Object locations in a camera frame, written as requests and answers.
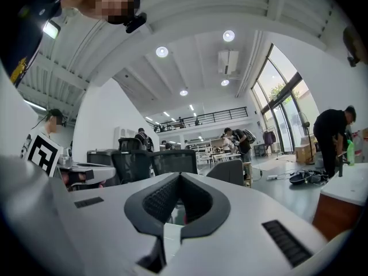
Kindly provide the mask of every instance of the ceiling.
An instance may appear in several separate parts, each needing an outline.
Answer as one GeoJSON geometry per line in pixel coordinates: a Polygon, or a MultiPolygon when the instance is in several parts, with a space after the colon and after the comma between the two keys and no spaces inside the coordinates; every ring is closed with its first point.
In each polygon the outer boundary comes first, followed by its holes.
{"type": "Polygon", "coordinates": [[[38,105],[59,108],[73,123],[88,86],[114,78],[143,116],[159,122],[167,120],[161,114],[168,110],[174,118],[190,116],[188,105],[198,105],[200,113],[203,98],[245,93],[265,32],[323,49],[319,38],[333,7],[329,0],[141,1],[148,21],[132,34],[64,10],[53,19],[61,26],[59,36],[43,37],[18,91],[38,105]],[[227,29],[235,32],[231,43],[222,39],[227,29]],[[161,45],[169,51],[166,58],[155,55],[161,45]],[[217,73],[217,53],[224,49],[240,52],[227,87],[217,73]],[[179,95],[183,89],[186,97],[179,95]]]}

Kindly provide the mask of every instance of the office chair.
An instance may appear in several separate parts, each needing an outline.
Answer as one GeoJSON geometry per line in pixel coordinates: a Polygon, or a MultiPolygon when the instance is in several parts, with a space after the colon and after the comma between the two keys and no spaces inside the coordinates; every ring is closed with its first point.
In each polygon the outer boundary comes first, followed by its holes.
{"type": "Polygon", "coordinates": [[[178,149],[154,152],[149,155],[155,175],[174,172],[198,174],[196,152],[178,149]]]}
{"type": "Polygon", "coordinates": [[[111,154],[111,159],[120,184],[136,182],[150,177],[151,162],[145,150],[116,151],[111,154]]]}
{"type": "Polygon", "coordinates": [[[120,138],[119,151],[142,150],[143,145],[137,138],[120,138]]]}
{"type": "Polygon", "coordinates": [[[207,174],[217,180],[243,186],[243,164],[240,159],[229,160],[215,165],[207,174]]]}

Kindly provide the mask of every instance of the man in black shirt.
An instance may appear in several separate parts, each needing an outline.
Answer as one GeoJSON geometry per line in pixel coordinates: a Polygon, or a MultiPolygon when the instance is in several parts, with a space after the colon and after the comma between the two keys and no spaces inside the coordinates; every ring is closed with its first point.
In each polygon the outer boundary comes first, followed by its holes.
{"type": "Polygon", "coordinates": [[[2,64],[17,87],[37,55],[43,27],[61,15],[62,8],[75,8],[85,16],[126,25],[139,6],[140,0],[11,0],[3,18],[8,27],[2,34],[2,64]]]}
{"type": "MultiPolygon", "coordinates": [[[[247,136],[243,133],[242,130],[236,129],[236,130],[232,130],[230,128],[225,128],[224,130],[225,135],[227,135],[228,137],[231,137],[233,140],[235,139],[236,141],[239,142],[238,148],[239,148],[239,152],[240,152],[240,158],[243,161],[243,163],[247,163],[251,161],[251,146],[249,144],[249,141],[247,139],[247,136]]],[[[246,175],[244,178],[246,178],[247,176],[247,168],[244,167],[244,170],[246,172],[246,175]]]]}
{"type": "Polygon", "coordinates": [[[335,159],[343,150],[343,135],[346,125],[350,125],[357,119],[357,113],[353,106],[348,106],[345,111],[328,109],[316,119],[313,133],[317,138],[322,152],[324,168],[329,177],[335,175],[335,159]],[[335,149],[334,137],[337,138],[335,149]]]}

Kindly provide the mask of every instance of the air conditioner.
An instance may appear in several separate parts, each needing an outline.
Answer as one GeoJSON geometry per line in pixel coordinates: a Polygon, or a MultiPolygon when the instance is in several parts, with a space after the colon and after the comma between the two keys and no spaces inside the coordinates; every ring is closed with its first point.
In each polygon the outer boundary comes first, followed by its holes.
{"type": "Polygon", "coordinates": [[[218,53],[218,73],[231,75],[236,70],[239,51],[224,50],[218,53]]]}

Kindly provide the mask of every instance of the trash bin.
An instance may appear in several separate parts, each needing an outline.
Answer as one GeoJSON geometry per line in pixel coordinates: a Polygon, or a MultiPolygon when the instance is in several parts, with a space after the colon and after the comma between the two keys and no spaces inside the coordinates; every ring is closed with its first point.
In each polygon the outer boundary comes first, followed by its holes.
{"type": "MultiPolygon", "coordinates": [[[[113,161],[111,160],[111,153],[115,151],[117,151],[117,149],[89,150],[87,151],[87,162],[114,166],[113,161]]],[[[117,174],[113,178],[106,180],[104,184],[105,187],[116,185],[120,185],[120,180],[117,174]]]]}

